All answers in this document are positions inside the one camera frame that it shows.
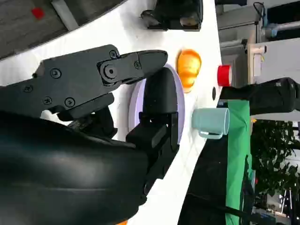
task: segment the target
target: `bolt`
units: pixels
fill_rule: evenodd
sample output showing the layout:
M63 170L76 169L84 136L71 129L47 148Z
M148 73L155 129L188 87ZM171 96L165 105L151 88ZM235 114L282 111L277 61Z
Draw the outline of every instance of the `bolt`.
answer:
M113 67L112 65L107 65L104 68L104 74L106 77L113 79L116 78L117 76L117 69L115 67Z
M65 105L66 107L73 107L75 105L75 100L72 99L71 97L66 98L65 100Z
M43 99L43 103L44 103L45 105L50 105L50 104L52 103L52 99L51 99L50 97L45 97L45 98Z
M52 78L57 79L57 78L60 78L61 72L59 69L55 68L55 69L50 70L50 75Z
M136 69L141 69L141 65L138 61L136 61L134 65Z
M25 86L24 89L23 89L23 91L25 93L30 93L30 92L33 91L33 87L31 85Z
M117 58L117 53L115 50L111 50L109 52L109 56L112 58L112 59L116 59Z

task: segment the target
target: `teal cup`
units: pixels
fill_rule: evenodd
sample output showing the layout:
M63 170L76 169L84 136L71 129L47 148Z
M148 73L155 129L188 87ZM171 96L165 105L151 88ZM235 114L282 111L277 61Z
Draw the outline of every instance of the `teal cup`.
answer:
M203 108L193 112L192 127L197 129L199 136L208 139L221 139L228 134L229 109Z

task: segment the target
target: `white table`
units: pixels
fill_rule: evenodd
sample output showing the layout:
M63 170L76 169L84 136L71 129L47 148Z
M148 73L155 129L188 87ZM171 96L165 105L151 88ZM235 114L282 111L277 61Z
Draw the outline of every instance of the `white table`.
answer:
M204 15L200 32L147 30L139 18L146 9L154 8L152 0L128 0L108 14L72 31L54 41L0 62L0 85L8 85L31 78L41 60L113 44L120 54L162 49L168 52L168 63L175 67L180 49L192 48L202 58L202 68L191 93L185 95L185 127L179 152L163 180L157 180L148 194L148 200L129 225L176 225L189 186L192 173L205 139L191 128L195 108L216 107L220 89L217 69L221 64L217 19L214 0L203 0ZM217 88L217 98L212 100L212 88ZM115 102L110 106L115 127L114 137L125 140L128 133L128 106L133 86L123 85L113 92Z

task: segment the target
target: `green cloth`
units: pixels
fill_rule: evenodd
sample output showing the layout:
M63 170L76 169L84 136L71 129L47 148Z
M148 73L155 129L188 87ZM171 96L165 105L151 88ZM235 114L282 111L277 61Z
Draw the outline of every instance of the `green cloth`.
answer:
M230 126L228 132L228 160L226 205L240 209L240 193L245 170L245 159L248 156L249 171L252 173L250 153L250 108L248 101L228 101ZM226 214L227 225L238 225L239 218Z

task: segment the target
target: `red cap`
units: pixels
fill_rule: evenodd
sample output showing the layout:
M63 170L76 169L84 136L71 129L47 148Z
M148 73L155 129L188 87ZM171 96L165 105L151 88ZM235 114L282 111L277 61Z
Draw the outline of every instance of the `red cap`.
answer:
M220 87L230 87L233 73L230 65L219 66L217 69L217 83Z

